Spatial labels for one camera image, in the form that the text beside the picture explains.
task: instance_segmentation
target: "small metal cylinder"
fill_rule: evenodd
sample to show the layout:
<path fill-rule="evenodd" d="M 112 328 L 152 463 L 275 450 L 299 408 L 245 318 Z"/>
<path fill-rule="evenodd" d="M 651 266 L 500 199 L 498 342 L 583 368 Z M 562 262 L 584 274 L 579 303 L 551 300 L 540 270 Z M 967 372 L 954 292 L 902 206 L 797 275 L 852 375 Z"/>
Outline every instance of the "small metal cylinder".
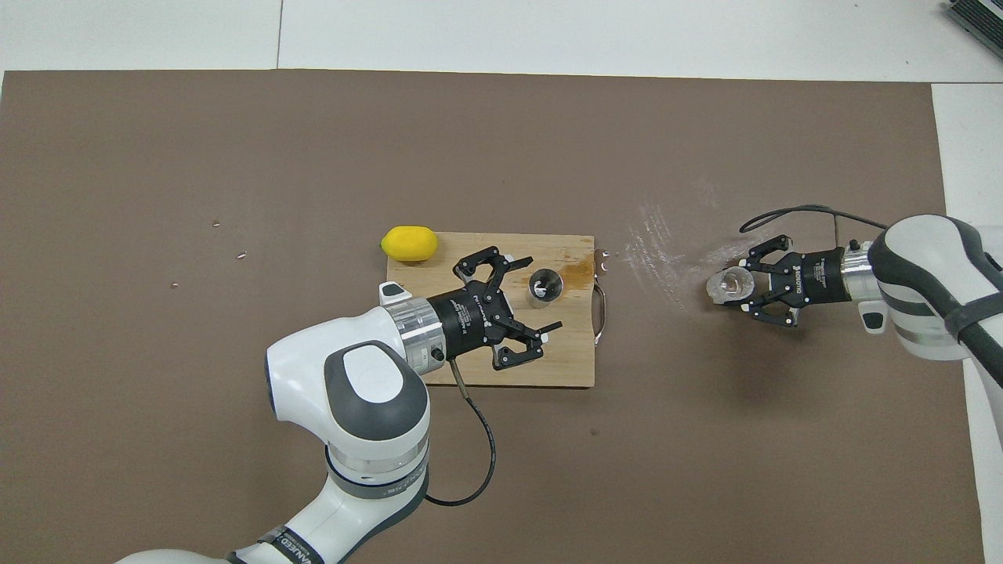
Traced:
<path fill-rule="evenodd" d="M 442 322 L 425 298 L 412 298 L 384 307 L 393 318 L 404 341 L 407 363 L 418 375 L 442 366 L 445 360 L 445 334 Z"/>
<path fill-rule="evenodd" d="M 561 296 L 562 291 L 564 280 L 561 275 L 549 268 L 541 268 L 530 276 L 527 299 L 533 307 L 547 307 Z"/>

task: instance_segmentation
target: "metal handle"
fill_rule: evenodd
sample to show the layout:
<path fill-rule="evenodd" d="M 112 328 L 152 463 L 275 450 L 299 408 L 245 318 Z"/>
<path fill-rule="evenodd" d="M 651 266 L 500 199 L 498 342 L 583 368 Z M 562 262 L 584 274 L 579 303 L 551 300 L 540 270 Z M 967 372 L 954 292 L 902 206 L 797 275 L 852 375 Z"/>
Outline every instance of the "metal handle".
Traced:
<path fill-rule="evenodd" d="M 606 292 L 599 285 L 599 276 L 594 275 L 595 283 L 592 285 L 592 292 L 599 292 L 599 330 L 596 331 L 596 346 L 599 346 L 599 339 L 603 337 L 603 329 L 606 328 Z"/>

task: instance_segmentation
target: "brown table mat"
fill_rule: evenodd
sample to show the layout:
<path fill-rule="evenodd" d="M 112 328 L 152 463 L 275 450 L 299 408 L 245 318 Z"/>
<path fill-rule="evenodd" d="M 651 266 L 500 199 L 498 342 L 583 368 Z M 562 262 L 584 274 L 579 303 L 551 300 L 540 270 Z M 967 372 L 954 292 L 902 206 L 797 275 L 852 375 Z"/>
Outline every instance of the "brown table mat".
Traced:
<path fill-rule="evenodd" d="M 0 111 L 0 560 L 221 557 L 299 511 L 323 451 L 273 419 L 265 348 L 375 305 L 398 224 L 593 234 L 609 323 L 593 389 L 474 388 L 490 488 L 353 562 L 982 559 L 959 364 L 849 304 L 785 331 L 703 293 L 760 239 L 833 244 L 738 236 L 756 213 L 942 212 L 928 85 L 7 72 Z M 431 491 L 465 495 L 483 432 L 431 395 Z"/>

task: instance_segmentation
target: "metal cup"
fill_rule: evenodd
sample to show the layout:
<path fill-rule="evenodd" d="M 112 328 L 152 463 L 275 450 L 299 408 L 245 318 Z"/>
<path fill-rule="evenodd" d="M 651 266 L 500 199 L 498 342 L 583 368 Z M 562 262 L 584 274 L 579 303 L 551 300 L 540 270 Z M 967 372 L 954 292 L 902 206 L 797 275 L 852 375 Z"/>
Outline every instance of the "metal cup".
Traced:
<path fill-rule="evenodd" d="M 561 275 L 549 268 L 541 268 L 530 276 L 528 301 L 536 308 L 547 307 L 558 299 L 563 290 Z"/>

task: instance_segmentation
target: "white floor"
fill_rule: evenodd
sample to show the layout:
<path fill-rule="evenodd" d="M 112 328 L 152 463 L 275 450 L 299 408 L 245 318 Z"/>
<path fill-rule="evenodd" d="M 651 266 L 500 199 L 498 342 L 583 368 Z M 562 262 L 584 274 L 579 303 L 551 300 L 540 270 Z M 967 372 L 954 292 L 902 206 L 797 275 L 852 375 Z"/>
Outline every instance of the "white floor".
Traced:
<path fill-rule="evenodd" d="M 0 72 L 276 67 L 933 82 L 948 213 L 1003 223 L 1003 59 L 939 0 L 0 0 Z M 1003 451 L 965 377 L 1003 564 Z"/>

